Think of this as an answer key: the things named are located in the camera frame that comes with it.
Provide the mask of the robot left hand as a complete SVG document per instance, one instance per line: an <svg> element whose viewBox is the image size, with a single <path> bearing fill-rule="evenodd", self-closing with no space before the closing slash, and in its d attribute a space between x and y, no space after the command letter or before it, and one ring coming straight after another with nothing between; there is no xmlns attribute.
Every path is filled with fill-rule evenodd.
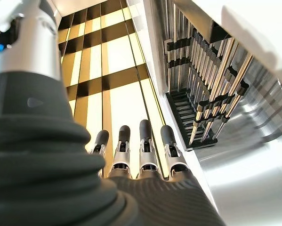
<svg viewBox="0 0 282 226"><path fill-rule="evenodd" d="M23 0L0 24L0 226L222 226L224 221L161 128L170 176L158 168L151 125L140 122L142 162L129 168L130 129L122 126L107 178L99 132L72 115L62 80L57 24L45 0Z"/></svg>

